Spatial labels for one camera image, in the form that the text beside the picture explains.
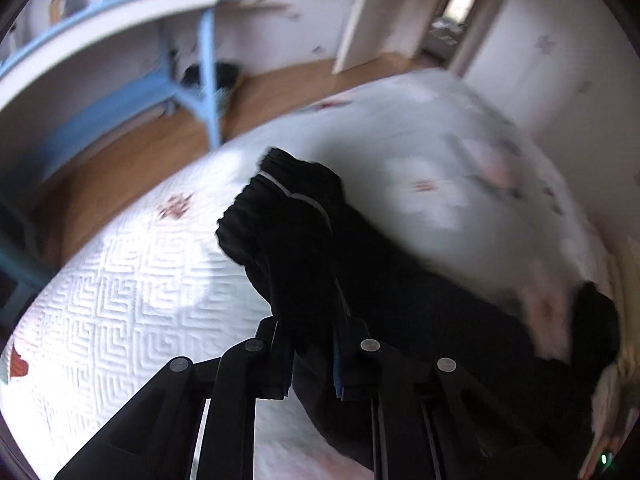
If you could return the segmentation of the floral green bedspread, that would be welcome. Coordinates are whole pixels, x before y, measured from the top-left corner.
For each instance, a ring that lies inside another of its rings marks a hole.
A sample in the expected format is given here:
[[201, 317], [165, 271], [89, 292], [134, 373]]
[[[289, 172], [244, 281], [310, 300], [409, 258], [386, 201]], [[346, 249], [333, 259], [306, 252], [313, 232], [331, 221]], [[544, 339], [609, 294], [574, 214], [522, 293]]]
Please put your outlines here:
[[252, 479], [575, 479], [620, 348], [608, 255], [536, 142], [461, 79], [348, 90], [224, 144], [73, 255], [23, 314], [1, 388], [40, 479], [152, 379], [292, 362], [247, 425]]

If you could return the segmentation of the light blue desk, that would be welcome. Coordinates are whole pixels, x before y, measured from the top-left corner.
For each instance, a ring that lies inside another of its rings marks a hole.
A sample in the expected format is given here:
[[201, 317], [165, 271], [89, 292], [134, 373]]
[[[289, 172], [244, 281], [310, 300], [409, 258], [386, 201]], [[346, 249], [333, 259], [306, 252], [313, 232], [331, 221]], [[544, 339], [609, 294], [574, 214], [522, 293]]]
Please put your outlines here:
[[[221, 144], [215, 8], [220, 0], [101, 0], [49, 27], [1, 66], [1, 194], [20, 202], [141, 114], [182, 106]], [[170, 20], [198, 18], [202, 90], [174, 75]]]

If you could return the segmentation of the black hooded jacket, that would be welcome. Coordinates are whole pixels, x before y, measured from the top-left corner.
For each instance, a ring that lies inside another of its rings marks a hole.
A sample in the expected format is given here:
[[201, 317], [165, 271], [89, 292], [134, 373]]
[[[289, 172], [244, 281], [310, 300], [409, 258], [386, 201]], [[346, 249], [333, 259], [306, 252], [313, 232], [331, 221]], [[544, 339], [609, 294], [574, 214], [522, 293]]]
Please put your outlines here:
[[500, 479], [578, 478], [593, 438], [591, 399], [620, 348], [615, 306], [595, 284], [506, 313], [375, 229], [329, 168], [278, 148], [226, 210], [217, 237], [290, 338], [296, 396], [330, 445], [341, 396], [334, 338], [424, 330]]

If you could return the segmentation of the wooden wall shelf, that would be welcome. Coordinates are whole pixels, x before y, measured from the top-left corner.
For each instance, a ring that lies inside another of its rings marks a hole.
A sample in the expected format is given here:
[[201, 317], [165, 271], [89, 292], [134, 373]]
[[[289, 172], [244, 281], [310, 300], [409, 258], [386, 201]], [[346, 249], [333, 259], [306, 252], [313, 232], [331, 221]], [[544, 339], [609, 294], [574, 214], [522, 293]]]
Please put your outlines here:
[[297, 20], [300, 17], [298, 7], [294, 3], [283, 0], [220, 0], [217, 6], [226, 11], [280, 12], [290, 20]]

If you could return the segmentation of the white bedroom door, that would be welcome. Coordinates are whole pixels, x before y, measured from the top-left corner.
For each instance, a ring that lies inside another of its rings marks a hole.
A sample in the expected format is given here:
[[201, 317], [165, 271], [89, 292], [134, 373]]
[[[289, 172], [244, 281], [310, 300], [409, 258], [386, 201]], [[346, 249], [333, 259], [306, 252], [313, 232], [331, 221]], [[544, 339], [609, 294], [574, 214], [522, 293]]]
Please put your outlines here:
[[332, 68], [334, 75], [382, 53], [413, 58], [440, 0], [354, 0]]

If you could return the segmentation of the white floral pillow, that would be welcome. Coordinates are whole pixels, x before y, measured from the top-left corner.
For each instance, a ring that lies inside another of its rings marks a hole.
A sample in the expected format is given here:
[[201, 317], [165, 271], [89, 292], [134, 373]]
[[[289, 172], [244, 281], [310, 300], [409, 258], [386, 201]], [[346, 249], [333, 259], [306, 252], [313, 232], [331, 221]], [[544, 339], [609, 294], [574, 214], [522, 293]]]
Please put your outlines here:
[[579, 479], [591, 479], [601, 456], [617, 454], [639, 419], [639, 367], [616, 362], [602, 373], [591, 399], [593, 440]]

